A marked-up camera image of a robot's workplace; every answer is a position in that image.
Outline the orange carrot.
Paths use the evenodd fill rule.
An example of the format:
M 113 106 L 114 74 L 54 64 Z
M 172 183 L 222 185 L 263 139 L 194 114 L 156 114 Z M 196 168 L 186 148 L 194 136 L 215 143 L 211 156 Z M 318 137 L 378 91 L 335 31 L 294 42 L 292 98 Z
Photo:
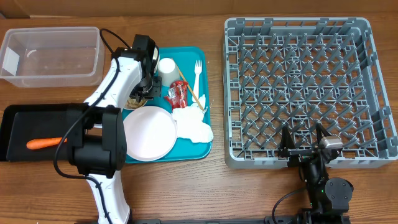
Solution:
M 52 147 L 61 142 L 62 138 L 42 138 L 33 139 L 27 142 L 26 147 L 30 150 L 39 150 L 46 147 Z

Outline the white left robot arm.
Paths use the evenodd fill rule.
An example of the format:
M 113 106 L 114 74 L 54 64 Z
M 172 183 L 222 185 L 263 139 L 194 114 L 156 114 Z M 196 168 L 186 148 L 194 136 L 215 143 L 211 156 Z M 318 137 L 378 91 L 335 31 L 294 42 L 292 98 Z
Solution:
M 131 45 L 111 52 L 111 67 L 97 90 L 81 104 L 67 109 L 69 129 L 61 140 L 67 157 L 86 180 L 95 198 L 98 223 L 131 223 L 121 169 L 127 142 L 122 110 L 129 98 L 151 100 L 161 95 L 155 75 L 159 48 L 148 35 L 137 34 Z

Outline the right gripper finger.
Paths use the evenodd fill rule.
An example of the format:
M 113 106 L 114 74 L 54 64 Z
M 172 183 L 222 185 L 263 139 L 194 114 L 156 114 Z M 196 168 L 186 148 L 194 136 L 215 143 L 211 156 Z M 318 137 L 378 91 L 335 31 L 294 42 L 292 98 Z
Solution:
M 282 128 L 282 137 L 281 137 L 281 142 L 279 149 L 295 149 L 295 144 L 293 142 L 293 139 L 290 135 L 288 126 L 284 126 Z
M 316 133 L 317 133 L 317 143 L 320 143 L 323 137 L 331 136 L 331 134 L 323 127 L 321 123 L 317 123 L 315 125 Z

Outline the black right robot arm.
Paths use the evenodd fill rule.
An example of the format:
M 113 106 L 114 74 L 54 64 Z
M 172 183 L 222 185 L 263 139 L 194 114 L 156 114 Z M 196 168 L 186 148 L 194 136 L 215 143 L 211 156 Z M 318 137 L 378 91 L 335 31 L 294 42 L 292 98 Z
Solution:
M 294 190 L 280 198 L 272 209 L 274 223 L 349 223 L 345 215 L 349 210 L 354 187 L 351 182 L 330 178 L 326 164 L 336 159 L 343 143 L 338 136 L 330 134 L 321 124 L 315 126 L 317 143 L 311 149 L 298 150 L 287 126 L 282 128 L 278 155 L 286 157 L 288 167 L 298 167 L 299 177 L 305 182 L 301 189 Z M 306 190 L 310 208 L 301 208 L 294 216 L 277 217 L 277 206 L 286 198 Z

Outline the pink bowl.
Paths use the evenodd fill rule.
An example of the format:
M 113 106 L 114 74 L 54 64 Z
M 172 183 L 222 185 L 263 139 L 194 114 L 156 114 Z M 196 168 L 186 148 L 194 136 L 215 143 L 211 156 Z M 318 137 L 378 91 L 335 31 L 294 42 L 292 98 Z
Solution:
M 143 107 L 147 103 L 146 99 L 142 99 L 140 102 L 136 101 L 134 98 L 129 98 L 124 105 L 125 110 L 136 110 Z

